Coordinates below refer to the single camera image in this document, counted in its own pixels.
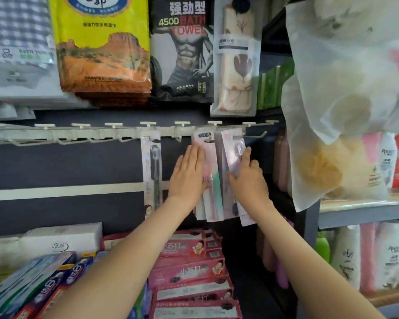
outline hand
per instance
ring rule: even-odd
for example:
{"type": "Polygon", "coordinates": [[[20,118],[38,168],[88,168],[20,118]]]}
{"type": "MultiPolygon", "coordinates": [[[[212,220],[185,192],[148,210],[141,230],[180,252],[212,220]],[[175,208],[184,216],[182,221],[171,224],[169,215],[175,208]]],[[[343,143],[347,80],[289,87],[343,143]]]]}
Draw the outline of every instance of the hand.
{"type": "Polygon", "coordinates": [[[259,162],[250,162],[250,154],[251,148],[248,147],[243,153],[238,177],[229,172],[228,178],[235,198],[255,220],[256,212],[266,208],[271,201],[259,162]]]}
{"type": "Polygon", "coordinates": [[[176,201],[177,207],[186,215],[197,205],[207,183],[202,183],[202,167],[205,161],[204,148],[196,142],[189,145],[185,156],[177,159],[170,178],[168,199],[176,201]]]}
{"type": "Polygon", "coordinates": [[[194,69],[194,77],[202,76],[207,72],[205,69],[194,69]]]}

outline blue toothpaste box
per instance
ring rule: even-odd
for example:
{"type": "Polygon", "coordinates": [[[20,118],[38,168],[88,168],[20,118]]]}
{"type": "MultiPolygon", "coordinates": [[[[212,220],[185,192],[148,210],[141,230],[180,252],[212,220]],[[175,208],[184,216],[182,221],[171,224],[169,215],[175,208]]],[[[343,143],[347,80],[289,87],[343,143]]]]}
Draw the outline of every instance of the blue toothpaste box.
{"type": "Polygon", "coordinates": [[[86,272],[86,270],[91,267],[95,255],[96,252],[81,254],[78,263],[74,265],[65,280],[63,280],[63,282],[56,288],[55,292],[44,304],[43,308],[37,313],[35,319],[42,318],[50,309],[52,309],[56,301],[59,300],[62,295],[64,295],[65,291],[68,290],[71,285],[77,282],[77,280],[86,272]]]}
{"type": "Polygon", "coordinates": [[[68,277],[74,264],[61,265],[46,281],[40,292],[35,295],[14,317],[14,319],[31,319],[43,307],[56,288],[68,277]]]}
{"type": "Polygon", "coordinates": [[[74,263],[75,257],[75,252],[44,256],[41,261],[0,295],[0,319],[12,318],[59,266],[74,263]]]}

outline pink toothpaste box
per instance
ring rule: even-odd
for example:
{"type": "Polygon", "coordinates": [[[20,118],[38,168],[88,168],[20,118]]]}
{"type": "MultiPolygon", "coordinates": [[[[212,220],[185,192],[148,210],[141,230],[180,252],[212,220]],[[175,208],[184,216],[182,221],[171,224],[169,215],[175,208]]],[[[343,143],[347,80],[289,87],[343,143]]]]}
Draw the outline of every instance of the pink toothpaste box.
{"type": "Polygon", "coordinates": [[[205,252],[205,256],[201,258],[161,257],[152,268],[148,282],[150,288],[155,288],[158,285],[181,283],[224,274],[225,257],[222,250],[217,249],[205,252]]]}
{"type": "Polygon", "coordinates": [[[230,300],[234,286],[229,276],[207,278],[193,282],[160,285],[154,289],[153,302],[167,300],[178,301],[212,301],[230,300]]]}
{"type": "Polygon", "coordinates": [[[179,230],[164,245],[160,257],[204,256],[205,231],[179,230]]]}
{"type": "Polygon", "coordinates": [[[150,319],[242,319],[237,300],[164,301],[152,305],[150,319]]]}

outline left hand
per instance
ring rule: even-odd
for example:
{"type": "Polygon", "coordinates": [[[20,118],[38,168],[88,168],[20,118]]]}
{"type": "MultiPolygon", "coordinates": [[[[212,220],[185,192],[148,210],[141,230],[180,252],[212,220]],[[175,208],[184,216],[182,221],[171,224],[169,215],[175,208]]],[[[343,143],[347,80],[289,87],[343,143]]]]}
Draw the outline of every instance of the left hand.
{"type": "Polygon", "coordinates": [[[205,69],[194,69],[194,77],[202,76],[207,72],[205,69]]]}
{"type": "Polygon", "coordinates": [[[205,161],[204,148],[196,142],[189,145],[184,156],[177,159],[170,178],[168,199],[176,202],[186,215],[197,205],[207,183],[202,183],[202,168],[205,161]]]}

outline green bottle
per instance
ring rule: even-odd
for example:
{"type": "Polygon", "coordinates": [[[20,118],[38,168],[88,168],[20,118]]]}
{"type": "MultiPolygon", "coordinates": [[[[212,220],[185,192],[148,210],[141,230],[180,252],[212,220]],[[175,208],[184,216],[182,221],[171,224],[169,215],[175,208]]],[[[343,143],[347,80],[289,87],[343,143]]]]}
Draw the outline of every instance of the green bottle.
{"type": "Polygon", "coordinates": [[[330,244],[323,232],[318,232],[318,238],[316,239],[315,251],[325,260],[330,263],[330,244]]]}

